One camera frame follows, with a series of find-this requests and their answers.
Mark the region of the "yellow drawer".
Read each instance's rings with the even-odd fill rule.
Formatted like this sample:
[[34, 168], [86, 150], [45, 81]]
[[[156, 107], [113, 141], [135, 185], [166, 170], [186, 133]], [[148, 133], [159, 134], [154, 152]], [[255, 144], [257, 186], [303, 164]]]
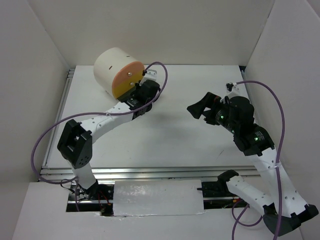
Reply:
[[122, 83], [121, 85], [113, 88], [111, 85], [111, 90], [112, 90], [112, 95], [115, 99], [118, 99], [122, 95], [124, 95], [126, 92], [128, 92], [130, 89], [132, 89], [136, 83], [138, 82], [125, 82]]

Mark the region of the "pink top drawer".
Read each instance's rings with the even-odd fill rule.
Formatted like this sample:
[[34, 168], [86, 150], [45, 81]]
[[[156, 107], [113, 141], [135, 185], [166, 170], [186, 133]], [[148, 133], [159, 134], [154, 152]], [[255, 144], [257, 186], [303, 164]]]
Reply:
[[143, 78], [143, 71], [145, 66], [140, 61], [133, 61], [121, 68], [115, 75], [112, 87], [116, 88], [119, 85], [129, 81], [136, 83]]

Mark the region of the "white round drawer cabinet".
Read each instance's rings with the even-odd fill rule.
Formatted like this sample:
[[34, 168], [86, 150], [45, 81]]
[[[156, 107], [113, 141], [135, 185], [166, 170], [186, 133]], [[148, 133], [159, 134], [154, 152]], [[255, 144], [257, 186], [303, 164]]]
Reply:
[[118, 47], [113, 47], [103, 52], [95, 61], [93, 74], [97, 83], [110, 95], [112, 83], [116, 73], [125, 65], [137, 61], [130, 54]]

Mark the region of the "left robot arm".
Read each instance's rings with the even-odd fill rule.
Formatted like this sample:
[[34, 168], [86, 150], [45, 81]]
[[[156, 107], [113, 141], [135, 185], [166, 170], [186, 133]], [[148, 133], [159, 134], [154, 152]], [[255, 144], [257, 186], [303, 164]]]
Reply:
[[81, 122], [74, 119], [67, 121], [57, 149], [71, 165], [72, 172], [78, 180], [80, 193], [86, 199], [96, 198], [101, 190], [90, 165], [93, 144], [114, 128], [149, 112], [152, 109], [152, 100], [159, 91], [160, 85], [147, 79], [142, 84], [137, 83], [133, 92], [103, 115]]

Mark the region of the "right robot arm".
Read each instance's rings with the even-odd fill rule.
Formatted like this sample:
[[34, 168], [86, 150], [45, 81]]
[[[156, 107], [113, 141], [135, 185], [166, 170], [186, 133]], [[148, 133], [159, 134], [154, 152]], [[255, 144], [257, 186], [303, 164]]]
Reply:
[[221, 98], [208, 92], [199, 102], [187, 107], [195, 118], [204, 116], [207, 124], [222, 126], [233, 135], [237, 148], [250, 159], [269, 193], [247, 183], [237, 172], [228, 170], [218, 179], [218, 192], [223, 196], [237, 195], [255, 209], [266, 227], [274, 234], [281, 219], [279, 236], [300, 227], [319, 211], [308, 204], [293, 186], [288, 174], [276, 162], [277, 150], [268, 134], [254, 122], [254, 106], [243, 96]]

